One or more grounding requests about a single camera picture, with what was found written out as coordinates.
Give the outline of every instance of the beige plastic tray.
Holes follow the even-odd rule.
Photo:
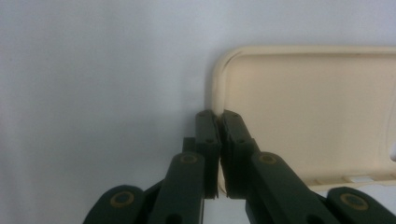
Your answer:
[[[396,48],[245,47],[218,62],[212,109],[312,190],[395,185],[395,83]]]

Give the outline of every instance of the white wall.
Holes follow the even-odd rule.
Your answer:
[[[226,51],[395,46],[395,12],[392,0],[0,0],[0,222],[81,223],[106,190],[164,178]],[[219,202],[205,223],[247,223],[243,202]]]

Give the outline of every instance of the screw hole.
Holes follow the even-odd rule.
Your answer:
[[[111,199],[110,204],[113,207],[122,208],[134,202],[134,195],[130,191],[116,193]]]
[[[306,223],[308,224],[323,224],[323,220],[320,217],[309,215],[306,217]]]
[[[184,155],[180,158],[180,161],[183,163],[196,163],[198,159],[192,155]]]
[[[181,224],[181,223],[182,223],[182,219],[181,216],[178,214],[172,214],[166,218],[166,224]]]
[[[276,163],[276,158],[271,155],[267,155],[267,154],[261,155],[259,160],[266,164],[275,164]]]
[[[349,207],[355,210],[364,211],[369,208],[369,204],[366,201],[364,201],[363,198],[357,195],[351,193],[344,193],[341,194],[340,198],[344,204],[348,205]]]

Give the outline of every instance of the gray background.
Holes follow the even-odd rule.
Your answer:
[[[164,178],[245,45],[396,45],[396,2],[0,0],[0,222],[81,223]],[[205,223],[248,223],[242,201]]]

